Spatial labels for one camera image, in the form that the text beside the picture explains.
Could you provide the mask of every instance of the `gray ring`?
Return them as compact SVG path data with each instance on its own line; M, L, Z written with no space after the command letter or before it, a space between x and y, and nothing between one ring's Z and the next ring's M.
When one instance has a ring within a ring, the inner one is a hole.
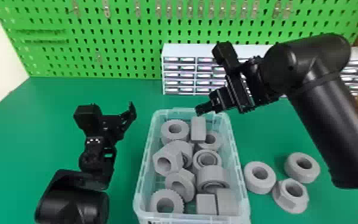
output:
M208 157L212 159L212 162L204 164L202 160ZM192 165L196 170L200 170L202 167L211 165L222 166L222 158L220 158L220 155L215 151L199 150L192 158Z
M230 188L227 171L221 166L202 167L197 175L197 190L214 194L217 188Z

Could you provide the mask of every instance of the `gray rectangular block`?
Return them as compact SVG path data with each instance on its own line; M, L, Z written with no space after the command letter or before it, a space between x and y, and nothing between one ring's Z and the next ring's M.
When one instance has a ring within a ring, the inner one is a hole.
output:
M192 117L191 119L191 141L203 143L207 137L207 122L205 117Z
M197 194L197 214L217 214L214 194Z

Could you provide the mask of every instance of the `green tabletop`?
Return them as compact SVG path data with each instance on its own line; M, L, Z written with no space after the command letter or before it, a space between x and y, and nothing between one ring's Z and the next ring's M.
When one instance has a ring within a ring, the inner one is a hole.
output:
M57 169L78 170L84 134L73 113L97 103L105 114L127 110L138 118L119 142L110 196L109 223L137 223L132 200L151 116L155 110L194 107L205 96L167 96L161 82L123 79L30 78L0 103L0 223L34 223L37 202ZM358 190L338 189L300 119L286 99L240 115L229 113L242 165L260 160L278 179L287 155L300 151L322 167L307 185L310 201L302 214L289 214L269 195L248 193L252 223L358 223Z

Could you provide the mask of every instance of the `gray plastic part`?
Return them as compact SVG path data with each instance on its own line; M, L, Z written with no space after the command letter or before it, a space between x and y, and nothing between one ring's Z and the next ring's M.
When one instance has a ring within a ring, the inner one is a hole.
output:
M188 142L185 141L181 141L181 140L175 140L172 142L169 142L168 144L165 145L165 147L172 147L175 148L175 150L181 151L183 154L183 162L184 168L187 168L191 165L192 163L192 153L194 150L194 145L190 144Z
M190 171L181 169L165 178L165 187L176 191L184 200L189 202L195 195L195 176Z
M307 188L291 178L277 182L272 197L276 204L291 214L300 214L308 207Z
M213 194L197 194L197 214L217 214L216 199Z
M198 192L215 194L219 188L230 188L227 171L222 166L202 167L197 174Z
M190 127L182 120L168 120L161 127L161 141L163 145L174 140L188 141Z
M207 121L205 117L191 118L191 142L203 143L207 137Z
M284 164L284 170L300 183L312 183L319 176L320 165L305 153L292 153Z
M244 166L245 186L256 194L267 194L276 183L276 174L265 163L252 161Z
M152 156L155 171L162 176L178 172L184 166L183 154L169 144L162 147Z
M198 144L198 148L200 150L218 151L222 144L223 142L220 134L214 131L210 131L207 132L205 142Z
M217 152L212 150L199 150L192 158L194 172L197 172L204 166L217 165L222 166L222 158Z
M216 189L217 213L220 216L237 216L238 202L231 189Z
M156 211L159 213L168 212L172 213L183 213L184 203L183 199L176 191L171 189L161 189L151 196L150 200L150 211Z

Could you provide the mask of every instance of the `gray cylindrical part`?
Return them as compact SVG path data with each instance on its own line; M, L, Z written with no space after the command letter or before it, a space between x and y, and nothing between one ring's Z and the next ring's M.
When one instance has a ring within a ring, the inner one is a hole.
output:
M188 141L190 128L182 120L168 120L161 127L161 141L163 145L174 140Z

